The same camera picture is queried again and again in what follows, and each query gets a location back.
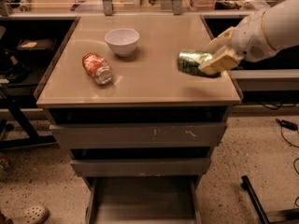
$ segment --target can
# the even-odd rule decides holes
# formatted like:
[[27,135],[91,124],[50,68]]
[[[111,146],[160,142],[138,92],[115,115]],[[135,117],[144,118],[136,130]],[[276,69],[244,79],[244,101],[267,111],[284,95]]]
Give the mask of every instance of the can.
[[7,171],[10,168],[10,164],[10,159],[3,153],[0,153],[0,166]]
[[86,72],[99,85],[105,85],[112,80],[111,66],[108,61],[97,53],[88,53],[82,58]]
[[192,76],[218,77],[220,74],[208,76],[199,69],[200,64],[210,59],[212,59],[210,53],[196,49],[183,49],[177,58],[178,70]]

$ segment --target floor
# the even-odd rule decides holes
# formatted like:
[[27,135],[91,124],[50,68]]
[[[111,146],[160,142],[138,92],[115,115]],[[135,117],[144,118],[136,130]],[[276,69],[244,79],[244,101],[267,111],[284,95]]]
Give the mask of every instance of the floor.
[[[41,134],[49,123],[38,115],[26,115]],[[212,163],[196,190],[203,224],[258,224],[258,216],[241,188],[247,175],[265,212],[292,209],[299,196],[299,175],[293,163],[298,148],[281,136],[276,119],[299,123],[299,108],[277,111],[264,106],[235,107],[228,129],[212,154]],[[24,137],[18,123],[3,139]],[[298,132],[283,129],[285,137],[299,146]],[[11,160],[9,171],[0,170],[0,208],[8,217],[19,216],[34,204],[49,208],[47,224],[84,223],[90,192],[69,165],[70,158],[57,145],[1,150]]]

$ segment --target cabinet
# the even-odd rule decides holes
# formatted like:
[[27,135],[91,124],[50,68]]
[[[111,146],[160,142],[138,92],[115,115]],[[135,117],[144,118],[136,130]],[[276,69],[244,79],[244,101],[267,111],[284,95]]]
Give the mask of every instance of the cabinet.
[[[118,27],[140,33],[131,57],[104,42]],[[91,190],[86,223],[201,223],[194,191],[241,100],[226,72],[210,79],[177,69],[182,49],[208,41],[197,15],[80,18],[37,105]],[[112,83],[99,87],[84,72],[91,51],[110,62]]]

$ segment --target speckled floor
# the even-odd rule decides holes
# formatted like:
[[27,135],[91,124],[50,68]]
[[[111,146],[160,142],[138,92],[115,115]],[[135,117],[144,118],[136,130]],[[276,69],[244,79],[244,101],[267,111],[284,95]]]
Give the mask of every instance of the speckled floor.
[[[299,158],[299,149],[282,138],[276,118],[298,124],[298,109],[259,110],[234,109],[228,119],[228,129],[196,190],[203,224],[260,223],[249,195],[241,188],[242,175],[249,177],[266,212],[295,207],[299,175],[293,162]],[[6,132],[4,139],[24,136],[16,122],[9,122],[15,129]],[[32,122],[39,133],[48,133],[47,121]],[[299,146],[299,133],[285,129],[283,133]],[[12,162],[10,171],[0,170],[0,208],[6,216],[18,216],[38,203],[50,210],[47,224],[84,223],[90,192],[69,165],[65,150],[50,145],[1,152]]]

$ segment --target drawer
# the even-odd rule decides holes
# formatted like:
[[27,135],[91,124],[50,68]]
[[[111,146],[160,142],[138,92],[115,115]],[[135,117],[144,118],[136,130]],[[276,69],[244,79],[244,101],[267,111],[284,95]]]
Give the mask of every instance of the drawer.
[[226,123],[125,123],[51,125],[62,148],[216,146]]
[[88,149],[71,165],[79,176],[204,175],[209,147]]
[[200,224],[194,185],[179,177],[94,178],[86,224]]

